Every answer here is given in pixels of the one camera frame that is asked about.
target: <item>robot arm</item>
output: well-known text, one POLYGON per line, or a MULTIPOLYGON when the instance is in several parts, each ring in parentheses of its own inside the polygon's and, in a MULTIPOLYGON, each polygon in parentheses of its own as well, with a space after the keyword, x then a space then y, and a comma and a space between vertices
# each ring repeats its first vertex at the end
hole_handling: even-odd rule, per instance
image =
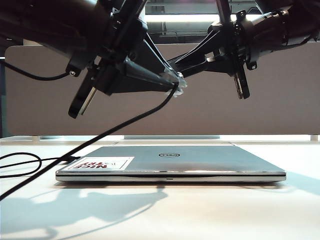
POLYGON ((257 69, 260 56, 301 46, 319 35, 320 1, 307 1, 314 6, 313 14, 302 2, 257 0, 266 13, 250 21, 243 10, 233 22, 228 1, 217 0, 221 23, 211 25, 195 49, 168 62, 185 77, 202 71, 227 73, 234 77, 239 98, 246 99, 250 91, 244 64, 248 70, 257 69), (206 58, 211 52, 214 57, 206 58))
POLYGON ((231 21, 228 0, 216 0, 220 24, 193 50, 166 61, 147 34, 140 13, 147 0, 3 0, 0 32, 41 43, 67 56, 66 73, 88 73, 69 109, 76 118, 98 90, 112 93, 167 92, 201 71, 234 77, 238 96, 250 96, 244 71, 260 56, 300 46, 319 34, 319 0, 257 0, 264 12, 231 21))

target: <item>laptop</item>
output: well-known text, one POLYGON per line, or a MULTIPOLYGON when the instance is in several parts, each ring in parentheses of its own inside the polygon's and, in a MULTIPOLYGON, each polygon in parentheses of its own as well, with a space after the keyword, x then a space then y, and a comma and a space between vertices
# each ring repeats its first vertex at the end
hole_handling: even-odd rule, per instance
POLYGON ((233 145, 104 146, 58 170, 56 180, 270 183, 286 172, 233 145))

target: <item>red and white sticker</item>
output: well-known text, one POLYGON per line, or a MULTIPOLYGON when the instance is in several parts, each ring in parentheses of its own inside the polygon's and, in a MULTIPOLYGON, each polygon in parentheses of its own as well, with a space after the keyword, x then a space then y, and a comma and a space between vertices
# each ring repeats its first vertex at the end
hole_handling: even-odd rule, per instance
POLYGON ((73 171, 122 171, 134 156, 84 157, 72 164, 67 170, 73 171))

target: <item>black cable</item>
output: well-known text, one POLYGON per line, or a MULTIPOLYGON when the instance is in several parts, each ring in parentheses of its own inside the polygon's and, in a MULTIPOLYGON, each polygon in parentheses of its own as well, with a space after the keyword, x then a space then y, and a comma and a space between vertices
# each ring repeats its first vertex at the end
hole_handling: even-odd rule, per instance
POLYGON ((33 154, 33 153, 30 153, 30 152, 14 152, 14 153, 10 153, 10 154, 7 154, 7 155, 4 155, 4 156, 0 157, 0 160, 4 159, 4 158, 11 157, 11 156, 14 156, 14 155, 29 155, 29 156, 35 157, 37 160, 34 160, 34 162, 39 162, 39 165, 35 170, 29 171, 29 172, 25 172, 25 173, 19 173, 19 174, 3 175, 3 176, 0 176, 0 179, 21 177, 21 176, 24 176, 24 175, 33 174, 36 171, 38 171, 42 166, 41 158, 38 157, 37 155, 33 154))
POLYGON ((3 64, 5 67, 19 73, 19 74, 22 74, 24 76, 27 76, 28 78, 31 78, 31 79, 35 79, 35 80, 39 80, 39 81, 53 81, 53 80, 58 80, 58 79, 62 79, 66 76, 68 76, 69 74, 68 73, 62 73, 60 75, 57 75, 57 76, 49 76, 49 77, 45 77, 45 76, 36 76, 36 75, 33 75, 29 72, 26 72, 20 68, 17 68, 16 66, 13 66, 11 65, 10 63, 7 63, 6 61, 0 59, 0 64, 3 64))
POLYGON ((86 141, 84 143, 82 143, 81 145, 77 146, 76 148, 74 148, 73 150, 67 152, 65 155, 59 157, 57 160, 53 161, 52 163, 50 163, 48 166, 44 167, 43 169, 41 169, 40 171, 38 171, 37 173, 35 173, 34 175, 32 175, 31 177, 29 177, 28 179, 20 182, 19 184, 17 184, 16 186, 12 187, 11 189, 9 189, 8 191, 6 191, 5 193, 3 193, 0 196, 0 201, 2 201, 5 197, 9 196, 10 194, 12 194, 13 192, 17 191, 18 189, 22 188, 23 186, 25 186, 26 184, 30 183, 31 181, 35 180, 36 178, 38 178, 39 176, 41 176, 42 174, 44 174, 45 172, 47 172, 48 170, 50 170, 51 168, 53 168, 55 165, 57 165, 58 163, 62 162, 62 161, 66 161, 71 155, 75 154, 76 152, 80 151, 81 149, 84 149, 85 147, 95 143, 96 141, 110 135, 113 134, 114 132, 130 125, 133 124, 134 122, 143 119, 157 111, 159 111, 160 109, 162 109, 172 98, 172 96, 174 95, 175 91, 178 88, 179 83, 175 82, 174 83, 174 87, 172 89, 172 91, 170 92, 169 96, 158 106, 156 106, 155 108, 142 113, 138 116, 135 116, 131 119, 129 119, 128 121, 125 121, 111 129, 109 129, 108 131, 105 131, 103 133, 101 133, 100 135, 92 138, 89 141, 86 141))
MULTIPOLYGON (((35 162, 39 162, 38 167, 35 170, 29 171, 29 172, 25 172, 25 173, 19 173, 19 174, 12 174, 12 175, 2 175, 0 176, 0 179, 4 179, 4 178, 14 178, 14 177, 22 177, 22 176, 26 176, 29 174, 33 174, 36 171, 38 171, 42 165, 43 161, 49 161, 49 160, 55 160, 58 159, 58 157, 50 157, 50 158, 40 158, 39 156, 33 154, 33 153, 29 153, 29 152, 15 152, 15 153, 10 153, 4 156, 0 157, 1 159, 5 159, 14 155, 30 155, 32 157, 35 157, 37 160, 30 160, 30 161, 22 161, 22 162, 17 162, 17 163, 12 163, 12 164, 8 164, 8 165, 4 165, 4 166, 0 166, 0 169, 4 169, 4 168, 9 168, 9 167, 13 167, 13 166, 17 166, 17 165, 23 165, 23 164, 30 164, 30 163, 35 163, 35 162)), ((76 159, 79 159, 79 156, 70 156, 67 160, 67 162, 73 162, 76 159)))

